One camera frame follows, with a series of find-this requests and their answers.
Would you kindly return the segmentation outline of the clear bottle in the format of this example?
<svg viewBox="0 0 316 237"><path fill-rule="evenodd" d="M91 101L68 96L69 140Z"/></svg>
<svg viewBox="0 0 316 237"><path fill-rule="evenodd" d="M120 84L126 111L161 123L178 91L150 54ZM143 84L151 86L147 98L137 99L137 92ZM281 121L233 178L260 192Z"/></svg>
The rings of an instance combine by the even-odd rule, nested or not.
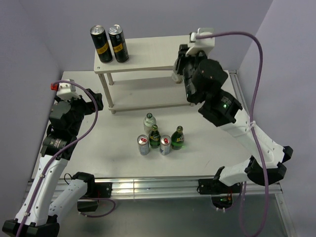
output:
<svg viewBox="0 0 316 237"><path fill-rule="evenodd" d="M176 71L172 71L171 78L176 84L180 84L183 81L183 76L180 74L177 74Z"/></svg>
<svg viewBox="0 0 316 237"><path fill-rule="evenodd" d="M152 129L152 125L156 124L156 118L153 116L152 113L147 113L145 118L144 118L144 131L146 134L149 134L151 129Z"/></svg>

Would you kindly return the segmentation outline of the silver can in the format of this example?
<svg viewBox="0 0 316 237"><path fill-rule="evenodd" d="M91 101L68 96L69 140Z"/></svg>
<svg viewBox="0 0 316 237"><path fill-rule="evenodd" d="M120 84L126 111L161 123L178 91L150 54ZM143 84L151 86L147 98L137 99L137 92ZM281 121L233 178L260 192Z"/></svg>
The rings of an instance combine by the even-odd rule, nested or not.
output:
<svg viewBox="0 0 316 237"><path fill-rule="evenodd" d="M147 135L141 134L137 138L138 149L141 155L145 156L149 153L149 139Z"/></svg>
<svg viewBox="0 0 316 237"><path fill-rule="evenodd" d="M163 135L160 138L160 153L162 155L167 155L170 153L171 148L171 138L168 135Z"/></svg>

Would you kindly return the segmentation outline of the green bottle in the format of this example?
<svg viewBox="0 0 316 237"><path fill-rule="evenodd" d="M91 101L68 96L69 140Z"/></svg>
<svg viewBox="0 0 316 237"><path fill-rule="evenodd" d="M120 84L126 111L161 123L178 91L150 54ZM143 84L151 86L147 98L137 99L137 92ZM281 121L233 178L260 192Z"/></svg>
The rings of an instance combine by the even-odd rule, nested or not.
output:
<svg viewBox="0 0 316 237"><path fill-rule="evenodd" d="M174 150L180 150L183 147L184 144L184 133L183 133L183 127L178 126L176 131L171 136L171 147Z"/></svg>
<svg viewBox="0 0 316 237"><path fill-rule="evenodd" d="M149 144L153 149L160 147L160 133L156 124L152 125L152 130L149 134Z"/></svg>

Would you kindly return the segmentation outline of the clear bottle front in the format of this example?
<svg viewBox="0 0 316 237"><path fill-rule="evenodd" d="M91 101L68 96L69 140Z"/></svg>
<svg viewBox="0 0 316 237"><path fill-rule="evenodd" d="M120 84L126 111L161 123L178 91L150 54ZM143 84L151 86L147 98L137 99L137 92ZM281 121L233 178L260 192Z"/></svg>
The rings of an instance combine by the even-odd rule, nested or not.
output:
<svg viewBox="0 0 316 237"><path fill-rule="evenodd" d="M171 78L176 84L180 84L183 81L183 76L180 74L177 74L176 71L172 71Z"/></svg>

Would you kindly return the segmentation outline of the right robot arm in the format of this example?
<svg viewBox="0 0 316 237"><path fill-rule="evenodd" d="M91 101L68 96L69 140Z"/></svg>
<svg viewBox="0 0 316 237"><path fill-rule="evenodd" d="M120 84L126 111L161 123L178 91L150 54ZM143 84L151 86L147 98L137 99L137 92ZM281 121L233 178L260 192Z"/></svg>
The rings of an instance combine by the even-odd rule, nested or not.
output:
<svg viewBox="0 0 316 237"><path fill-rule="evenodd" d="M229 189L238 192L237 185L252 181L260 186L271 185L285 177L284 163L291 159L293 149L274 142L254 121L231 93L222 89L228 74L218 61L208 59L206 52L179 46L174 64L174 76L184 82L186 98L209 122L235 138L251 157L234 166L222 166L212 179L199 182L199 192L222 194Z"/></svg>

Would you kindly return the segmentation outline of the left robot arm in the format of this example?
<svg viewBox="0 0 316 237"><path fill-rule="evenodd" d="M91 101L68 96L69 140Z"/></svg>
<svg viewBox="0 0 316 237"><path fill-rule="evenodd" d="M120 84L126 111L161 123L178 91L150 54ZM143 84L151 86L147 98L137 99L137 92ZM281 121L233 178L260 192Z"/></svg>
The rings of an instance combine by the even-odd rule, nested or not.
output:
<svg viewBox="0 0 316 237"><path fill-rule="evenodd" d="M56 237L60 224L81 197L96 192L94 175L78 172L67 188L52 200L59 178L77 144L86 115L103 110L102 94L85 102L76 92L57 94L51 107L46 137L40 150L39 166L29 193L15 218L5 221L2 231L10 237Z"/></svg>

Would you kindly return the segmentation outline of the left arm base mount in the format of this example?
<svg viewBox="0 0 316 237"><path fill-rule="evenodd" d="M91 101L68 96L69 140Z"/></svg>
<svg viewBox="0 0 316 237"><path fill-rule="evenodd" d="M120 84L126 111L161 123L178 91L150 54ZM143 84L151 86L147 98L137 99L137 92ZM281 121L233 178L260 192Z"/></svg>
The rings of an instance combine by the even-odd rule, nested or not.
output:
<svg viewBox="0 0 316 237"><path fill-rule="evenodd" d="M79 212L95 212L100 206L100 200L92 198L110 198L112 192L112 182L95 183L92 193L84 195L77 201L77 210Z"/></svg>

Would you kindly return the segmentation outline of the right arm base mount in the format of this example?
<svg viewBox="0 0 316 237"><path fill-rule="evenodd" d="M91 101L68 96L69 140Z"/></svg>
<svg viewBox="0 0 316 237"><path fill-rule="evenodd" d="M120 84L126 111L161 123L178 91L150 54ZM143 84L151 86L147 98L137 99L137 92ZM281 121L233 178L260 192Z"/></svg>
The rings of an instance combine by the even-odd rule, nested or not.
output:
<svg viewBox="0 0 316 237"><path fill-rule="evenodd" d="M228 208L233 204L231 188L215 179L198 179L197 192L211 195L212 203L217 208Z"/></svg>

